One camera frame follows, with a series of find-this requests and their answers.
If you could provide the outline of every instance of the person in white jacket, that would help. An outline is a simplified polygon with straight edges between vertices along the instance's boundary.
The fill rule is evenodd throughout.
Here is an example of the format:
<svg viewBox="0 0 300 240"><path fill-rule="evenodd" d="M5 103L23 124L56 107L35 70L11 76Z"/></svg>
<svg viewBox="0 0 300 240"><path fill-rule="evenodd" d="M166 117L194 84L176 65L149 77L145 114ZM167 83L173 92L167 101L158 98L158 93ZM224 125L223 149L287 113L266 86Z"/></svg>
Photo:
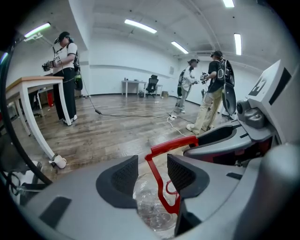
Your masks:
<svg viewBox="0 0 300 240"><path fill-rule="evenodd" d="M180 74L179 77L179 84L178 87L180 88L181 86L181 99L176 103L174 111L176 113L181 112L185 113L184 109L184 103L188 97L189 92L191 91L192 85L195 83L198 83L198 81L195 80L195 70L198 66L198 60L196 59L191 59L191 61L188 62L189 66L183 70Z"/></svg>

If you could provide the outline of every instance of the red plastic object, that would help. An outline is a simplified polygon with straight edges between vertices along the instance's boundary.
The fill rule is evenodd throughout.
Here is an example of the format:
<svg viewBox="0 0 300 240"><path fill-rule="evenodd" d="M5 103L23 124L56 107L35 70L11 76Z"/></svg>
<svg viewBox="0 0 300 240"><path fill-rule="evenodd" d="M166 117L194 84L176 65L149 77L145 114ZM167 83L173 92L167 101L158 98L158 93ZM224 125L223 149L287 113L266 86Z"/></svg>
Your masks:
<svg viewBox="0 0 300 240"><path fill-rule="evenodd" d="M48 93L47 94L47 98L48 98L48 105L49 105L49 107L52 107L53 106L52 93Z"/></svg>
<svg viewBox="0 0 300 240"><path fill-rule="evenodd" d="M175 204L173 206L170 206L168 204L168 202L166 201L166 199L164 198L164 195L163 195L163 189L164 189L163 180L162 180L162 178L158 172L158 169L156 168L152 158L156 157L160 154L166 153L168 151L171 151L173 149L183 147L186 145L190 145L190 144L194 144L195 146L198 146L198 139L196 138L195 135L171 140L171 141L156 145L151 148L151 154L148 154L145 157L145 160L148 162L149 167L151 168L151 171L153 172L153 175L154 175L157 185L158 185L158 192L157 192L158 198L160 199L162 205L165 207L165 209L167 210L168 213L176 213L176 214L179 213L180 198L178 196L176 196ZM169 192L167 190L167 186L166 186L167 193L172 194L172 195L177 194L177 192Z"/></svg>

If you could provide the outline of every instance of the gray wood plank floor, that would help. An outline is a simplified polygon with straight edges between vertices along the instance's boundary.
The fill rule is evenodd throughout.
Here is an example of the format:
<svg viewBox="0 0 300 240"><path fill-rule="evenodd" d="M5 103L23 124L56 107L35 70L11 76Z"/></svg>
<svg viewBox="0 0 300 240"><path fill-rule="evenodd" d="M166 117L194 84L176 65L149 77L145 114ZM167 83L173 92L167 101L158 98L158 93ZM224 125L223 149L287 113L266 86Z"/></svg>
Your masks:
<svg viewBox="0 0 300 240"><path fill-rule="evenodd" d="M137 95L129 95L128 98L121 95L103 95L94 96L91 100L103 114L155 116L171 112L176 102L174 97L139 98ZM50 148L67 160L65 169L52 168L34 136L26 135L19 119L13 122L23 148L31 160L42 162L43 172L51 180L56 180L74 169L123 156L138 155L139 163L143 163L152 146L182 137L167 123L167 116L102 116L95 113L87 98L77 99L76 107L78 119L69 127L58 120L55 106L50 109L43 108L44 117L36 118ZM186 102L186 114L181 113L179 116L194 122L198 110L198 105ZM218 116L214 125L225 121L226 118ZM187 121L177 119L172 124L183 134L192 134L185 128Z"/></svg>

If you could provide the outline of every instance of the white table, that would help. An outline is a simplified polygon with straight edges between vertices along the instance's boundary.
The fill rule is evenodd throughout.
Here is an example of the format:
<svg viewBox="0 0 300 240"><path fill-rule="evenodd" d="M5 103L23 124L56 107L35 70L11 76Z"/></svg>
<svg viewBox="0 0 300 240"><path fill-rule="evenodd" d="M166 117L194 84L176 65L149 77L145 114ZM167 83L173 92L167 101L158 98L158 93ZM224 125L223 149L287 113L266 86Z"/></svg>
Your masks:
<svg viewBox="0 0 300 240"><path fill-rule="evenodd" d="M39 94L42 93L42 92L46 92L46 91L49 91L53 89L53 86L51 87L47 87L47 88L42 88L40 89L39 91L37 91L37 100L38 100L38 105L39 105L39 109L42 110L42 105L41 105L41 100L39 99Z"/></svg>
<svg viewBox="0 0 300 240"><path fill-rule="evenodd" d="M62 110L65 115L65 119L67 121L67 124L70 126L71 121L69 118L66 102L65 102L65 95L64 95L64 89L63 89L63 83L62 83L63 77L53 77L53 76L31 76L31 77L21 77L17 81L13 82L11 85L9 85L6 88L6 98L7 103L9 102L15 102L17 106L17 111L20 115L21 122L25 128L25 131L28 135L30 135L30 131L27 128L25 119L23 117L19 99L21 99L23 110L27 119L27 122L29 124L29 127L31 131L33 132L33 135L35 136L38 144L41 146L41 148L44 150L44 152L47 154L47 156L52 159L55 154L47 144L46 140L44 139L42 133L40 132L37 122L35 121L28 94L31 92L34 92L38 89L44 88L49 85L58 84L59 85L59 91L60 91L60 101Z"/></svg>
<svg viewBox="0 0 300 240"><path fill-rule="evenodd" d="M125 96L126 97L127 97L127 94L128 94L128 83L137 84L137 87L136 87L136 94L137 95L139 94L139 84L144 84L144 97L146 97L146 86L148 86L147 82L141 82L141 81L122 81L122 84L123 83L125 83ZM160 96L161 96L161 94L163 92L163 85L159 85L159 84L156 85L156 92L155 92L156 95L158 94L158 87L161 87L161 91L160 91Z"/></svg>

